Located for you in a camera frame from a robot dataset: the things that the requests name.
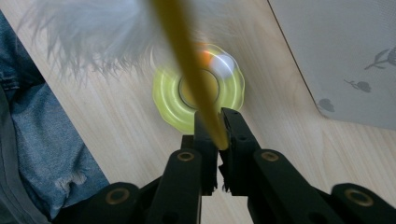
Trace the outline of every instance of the yellow stick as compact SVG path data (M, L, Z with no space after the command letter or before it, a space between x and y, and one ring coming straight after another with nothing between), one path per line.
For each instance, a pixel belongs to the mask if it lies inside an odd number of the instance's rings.
M217 111L210 100L208 88L198 64L198 57L189 37L182 8L177 0L151 0L170 45L175 53L180 70L191 90L204 125L215 145L224 150L228 148L225 128L219 120Z

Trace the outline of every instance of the feather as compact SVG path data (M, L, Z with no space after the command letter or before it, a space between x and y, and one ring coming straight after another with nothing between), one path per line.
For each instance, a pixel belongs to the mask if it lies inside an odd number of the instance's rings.
M208 35L202 33L228 34L227 1L186 1L195 41L205 41ZM47 32L48 56L55 58L62 75L129 70L154 46L166 49L146 0L34 0L25 18L36 34Z

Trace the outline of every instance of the light wood surface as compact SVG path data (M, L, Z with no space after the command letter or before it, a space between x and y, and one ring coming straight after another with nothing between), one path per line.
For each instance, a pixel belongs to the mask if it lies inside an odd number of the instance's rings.
M2 0L0 8L17 27L28 3ZM241 4L250 13L233 21L237 38L215 44L235 57L245 75L241 112L261 146L283 153L316 188L330 192L351 182L396 206L396 132L321 116L268 3ZM162 174L181 133L158 113L149 69L117 77L92 73L78 83L50 68L44 36L33 45L28 27L18 35L110 182L142 187ZM246 199L221 190L204 197L202 222L251 223Z

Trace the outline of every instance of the printed design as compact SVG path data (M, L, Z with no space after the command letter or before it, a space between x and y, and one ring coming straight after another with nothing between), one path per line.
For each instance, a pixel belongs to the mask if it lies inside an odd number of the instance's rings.
M370 91L371 91L370 84L367 83L367 82L358 82L358 83L355 83L355 81L350 81L350 82L348 82L348 81L346 81L345 79L344 79L344 81L345 81L346 83L349 83L349 84L350 84L353 88L355 88L356 90L365 91L365 92L370 92Z
M389 49L384 49L379 52L377 55L375 55L374 62L365 67L364 70L367 70L371 67L385 69L386 67L383 66L384 63L390 63L391 65L396 66L396 48L392 49L391 51L389 51Z
M321 100L319 100L318 108L327 110L329 112L335 112L334 105L332 105L332 101L329 100L329 99L321 99Z

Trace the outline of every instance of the denim jeans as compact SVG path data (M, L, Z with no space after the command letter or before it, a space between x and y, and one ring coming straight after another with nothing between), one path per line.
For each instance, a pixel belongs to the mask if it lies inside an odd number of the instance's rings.
M108 185L1 11L0 116L0 224L51 221Z

